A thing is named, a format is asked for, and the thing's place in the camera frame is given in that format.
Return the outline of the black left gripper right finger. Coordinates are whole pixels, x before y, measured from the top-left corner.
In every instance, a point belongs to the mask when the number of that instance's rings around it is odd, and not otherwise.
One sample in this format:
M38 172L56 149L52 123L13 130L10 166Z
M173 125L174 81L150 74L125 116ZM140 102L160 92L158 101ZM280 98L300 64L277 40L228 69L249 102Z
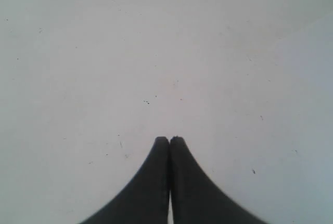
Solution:
M262 223L205 174L185 140L170 140L171 201L174 223Z

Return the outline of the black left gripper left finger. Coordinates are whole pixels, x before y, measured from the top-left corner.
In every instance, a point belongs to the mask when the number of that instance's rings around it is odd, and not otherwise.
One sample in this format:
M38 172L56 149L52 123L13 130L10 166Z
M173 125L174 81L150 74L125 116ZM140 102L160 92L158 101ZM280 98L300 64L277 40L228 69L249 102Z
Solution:
M83 223L167 223L170 198L169 150L168 139L157 137L130 182Z

